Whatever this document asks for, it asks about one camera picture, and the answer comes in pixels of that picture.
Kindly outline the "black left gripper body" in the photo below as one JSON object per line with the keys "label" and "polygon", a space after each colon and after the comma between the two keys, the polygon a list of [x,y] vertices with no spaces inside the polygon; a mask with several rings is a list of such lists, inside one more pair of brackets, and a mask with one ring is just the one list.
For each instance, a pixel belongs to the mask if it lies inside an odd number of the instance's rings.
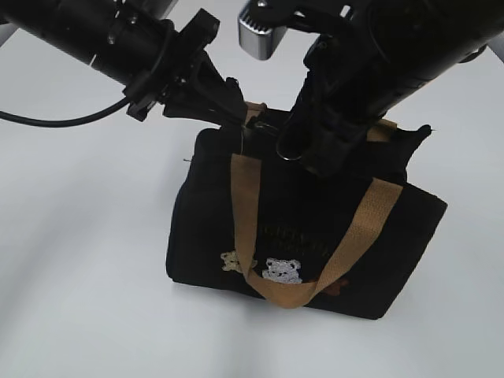
{"label": "black left gripper body", "polygon": [[239,83],[223,78],[206,52],[217,37],[220,21],[200,9],[182,31],[176,31],[170,20],[161,24],[165,34],[153,65],[124,89],[127,115],[144,121],[160,103],[167,118],[242,124],[244,99]]}

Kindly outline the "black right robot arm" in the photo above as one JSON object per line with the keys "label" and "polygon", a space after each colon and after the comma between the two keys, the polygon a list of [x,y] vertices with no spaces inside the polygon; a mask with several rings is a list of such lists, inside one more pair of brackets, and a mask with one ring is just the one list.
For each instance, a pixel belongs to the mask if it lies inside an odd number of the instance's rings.
{"label": "black right robot arm", "polygon": [[319,36],[276,150],[318,176],[339,171],[402,100],[503,30],[500,1],[357,1],[346,30]]}

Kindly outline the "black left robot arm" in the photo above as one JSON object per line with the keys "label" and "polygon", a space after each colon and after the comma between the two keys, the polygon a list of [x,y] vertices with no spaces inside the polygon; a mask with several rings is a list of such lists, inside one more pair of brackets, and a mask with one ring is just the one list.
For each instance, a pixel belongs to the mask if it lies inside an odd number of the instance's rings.
{"label": "black left robot arm", "polygon": [[167,18],[173,1],[3,1],[2,22],[19,27],[124,85],[123,97],[91,115],[38,120],[1,118],[40,128],[89,124],[121,109],[146,119],[155,104],[168,118],[241,124],[247,106],[237,80],[223,79],[206,47],[220,21],[199,9],[181,30]]}

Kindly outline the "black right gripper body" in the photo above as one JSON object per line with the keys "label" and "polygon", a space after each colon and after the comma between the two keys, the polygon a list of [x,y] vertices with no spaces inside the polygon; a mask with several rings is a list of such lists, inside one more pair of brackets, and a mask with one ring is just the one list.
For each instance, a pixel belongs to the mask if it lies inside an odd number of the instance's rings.
{"label": "black right gripper body", "polygon": [[387,55],[374,35],[320,35],[303,60],[308,72],[276,152],[317,176],[338,172],[378,116],[366,111]]}

